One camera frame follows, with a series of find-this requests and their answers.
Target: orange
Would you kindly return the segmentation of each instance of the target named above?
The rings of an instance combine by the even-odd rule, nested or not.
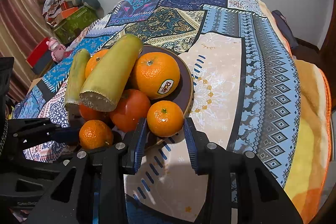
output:
[[[100,112],[89,108],[85,105],[79,105],[79,113],[84,118],[84,120],[101,120],[104,121],[106,119],[106,112]]]
[[[159,137],[170,137],[183,127],[184,115],[181,108],[171,101],[159,101],[147,113],[147,124],[152,133]]]
[[[79,141],[84,149],[111,146],[113,134],[106,123],[99,120],[90,120],[79,131]]]
[[[112,122],[127,133],[135,130],[140,118],[146,118],[151,103],[139,90],[124,90],[115,110],[110,112]]]
[[[179,80],[179,65],[173,57],[163,52],[144,54],[135,62],[131,73],[133,87],[151,100],[171,94]]]
[[[96,52],[89,60],[89,62],[86,64],[85,68],[85,79],[89,77],[89,74],[92,72],[92,70],[95,68],[95,66],[98,64],[98,62],[103,58],[103,56],[108,52],[109,49],[101,50],[99,52]]]

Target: curtain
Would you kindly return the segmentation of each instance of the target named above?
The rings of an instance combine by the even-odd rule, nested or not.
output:
[[[26,58],[53,32],[42,17],[45,0],[0,0],[0,56],[15,58],[9,96],[21,101],[36,77]]]

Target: yellow blanket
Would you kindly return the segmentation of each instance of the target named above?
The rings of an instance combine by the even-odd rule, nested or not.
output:
[[[292,167],[285,185],[304,223],[318,211],[331,155],[331,97],[323,72],[295,60],[301,88],[301,117]]]

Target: green box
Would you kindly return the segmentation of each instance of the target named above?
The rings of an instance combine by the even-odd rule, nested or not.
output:
[[[82,6],[72,15],[63,19],[54,29],[54,32],[63,44],[68,44],[75,40],[82,30],[97,19],[97,15],[94,10],[86,6]]]

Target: yellow-green vegetable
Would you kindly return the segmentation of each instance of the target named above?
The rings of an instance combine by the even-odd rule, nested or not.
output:
[[[80,115],[79,93],[85,82],[85,68],[90,58],[86,49],[79,50],[73,57],[64,98],[65,109],[73,115]]]
[[[122,36],[86,79],[79,94],[81,103],[102,112],[114,110],[142,48],[137,36]]]

